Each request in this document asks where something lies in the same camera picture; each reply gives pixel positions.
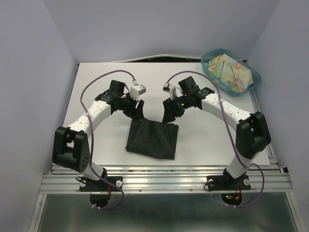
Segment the dark dotted skirt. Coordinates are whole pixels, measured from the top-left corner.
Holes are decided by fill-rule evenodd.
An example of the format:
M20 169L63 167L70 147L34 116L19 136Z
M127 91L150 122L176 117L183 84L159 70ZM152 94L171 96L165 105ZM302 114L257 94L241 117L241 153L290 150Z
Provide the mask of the dark dotted skirt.
M132 120L126 151L155 158L174 160L179 126L148 119Z

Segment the pastel floral skirt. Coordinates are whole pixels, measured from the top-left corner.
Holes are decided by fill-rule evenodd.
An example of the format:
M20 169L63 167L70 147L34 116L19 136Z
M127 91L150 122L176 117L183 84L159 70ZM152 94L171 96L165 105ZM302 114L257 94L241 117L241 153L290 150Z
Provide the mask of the pastel floral skirt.
M253 84L252 71L227 54L210 60L208 70L235 92L244 92Z

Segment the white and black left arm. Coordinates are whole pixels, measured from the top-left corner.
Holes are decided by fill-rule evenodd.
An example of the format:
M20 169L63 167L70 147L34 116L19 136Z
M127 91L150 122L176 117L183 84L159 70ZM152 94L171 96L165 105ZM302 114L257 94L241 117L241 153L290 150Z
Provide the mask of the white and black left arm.
M54 164L75 170L91 180L96 190L107 186L107 171L92 161L92 136L100 123L115 111L122 111L131 119L143 117L144 101L139 97L146 92L146 87L137 81L127 93L126 84L112 80L108 90L100 93L89 109L67 127L58 127L55 131L52 161Z

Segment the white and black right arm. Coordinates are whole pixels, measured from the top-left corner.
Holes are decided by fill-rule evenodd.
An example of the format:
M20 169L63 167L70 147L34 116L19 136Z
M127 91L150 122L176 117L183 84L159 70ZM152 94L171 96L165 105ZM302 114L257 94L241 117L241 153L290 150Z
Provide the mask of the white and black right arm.
M169 98L163 102L162 122L173 122L183 116L186 109L195 107L221 119L228 131L233 129L236 137L231 141L235 156L222 175L207 179L207 185L209 191L234 188L241 183L255 157L271 142L265 116L259 111L250 113L224 101L218 91L200 88L191 76L181 80L179 86L181 96L177 96L176 87L169 82L163 85Z

